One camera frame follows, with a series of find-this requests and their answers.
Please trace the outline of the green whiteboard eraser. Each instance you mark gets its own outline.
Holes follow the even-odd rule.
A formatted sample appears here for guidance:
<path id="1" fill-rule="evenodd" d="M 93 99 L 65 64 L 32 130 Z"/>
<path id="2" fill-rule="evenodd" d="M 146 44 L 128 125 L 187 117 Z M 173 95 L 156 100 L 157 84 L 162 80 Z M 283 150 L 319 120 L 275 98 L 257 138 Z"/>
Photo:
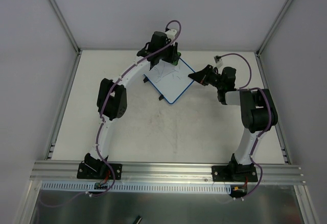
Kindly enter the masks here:
<path id="1" fill-rule="evenodd" d="M 174 53 L 171 57 L 171 64 L 174 66 L 178 65 L 178 61 L 179 61 L 180 57 L 181 57 L 180 52 Z"/>

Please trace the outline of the blue framed whiteboard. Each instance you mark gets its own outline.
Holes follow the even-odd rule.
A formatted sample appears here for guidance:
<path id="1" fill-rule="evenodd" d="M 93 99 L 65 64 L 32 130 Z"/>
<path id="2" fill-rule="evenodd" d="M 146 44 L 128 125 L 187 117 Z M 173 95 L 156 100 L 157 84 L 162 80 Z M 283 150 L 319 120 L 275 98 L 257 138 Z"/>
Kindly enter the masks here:
<path id="1" fill-rule="evenodd" d="M 177 65 L 160 60 L 144 76 L 170 105 L 174 104 L 192 85 L 189 74 L 195 71 L 182 59 Z"/>

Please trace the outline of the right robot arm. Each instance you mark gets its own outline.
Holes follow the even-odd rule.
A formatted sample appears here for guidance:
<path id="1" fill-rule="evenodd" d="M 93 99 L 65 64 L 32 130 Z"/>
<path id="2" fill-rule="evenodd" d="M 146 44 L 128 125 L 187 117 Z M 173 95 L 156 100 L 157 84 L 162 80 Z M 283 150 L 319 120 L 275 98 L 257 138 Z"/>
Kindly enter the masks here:
<path id="1" fill-rule="evenodd" d="M 243 135 L 237 150 L 226 166 L 212 167 L 214 182 L 257 182 L 254 156 L 261 137 L 278 122 L 278 114 L 269 89 L 235 88 L 236 69 L 223 68 L 221 73 L 211 65 L 188 75 L 193 81 L 217 89 L 218 101 L 227 106 L 239 106 Z"/>

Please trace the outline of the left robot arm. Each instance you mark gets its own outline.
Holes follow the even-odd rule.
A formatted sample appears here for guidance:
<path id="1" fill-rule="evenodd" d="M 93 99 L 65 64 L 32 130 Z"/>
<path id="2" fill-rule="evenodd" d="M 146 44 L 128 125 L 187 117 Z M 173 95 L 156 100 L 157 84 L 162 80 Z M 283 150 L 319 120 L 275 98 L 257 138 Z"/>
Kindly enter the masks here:
<path id="1" fill-rule="evenodd" d="M 176 43 L 180 30 L 166 29 L 153 33 L 150 42 L 137 52 L 132 64 L 114 79 L 103 79 L 97 98 L 100 127 L 96 142 L 79 164 L 77 178 L 113 178 L 114 170 L 108 166 L 108 152 L 115 124 L 127 110 L 127 88 L 136 78 L 150 71 L 160 60 L 175 63 L 179 59 Z"/>

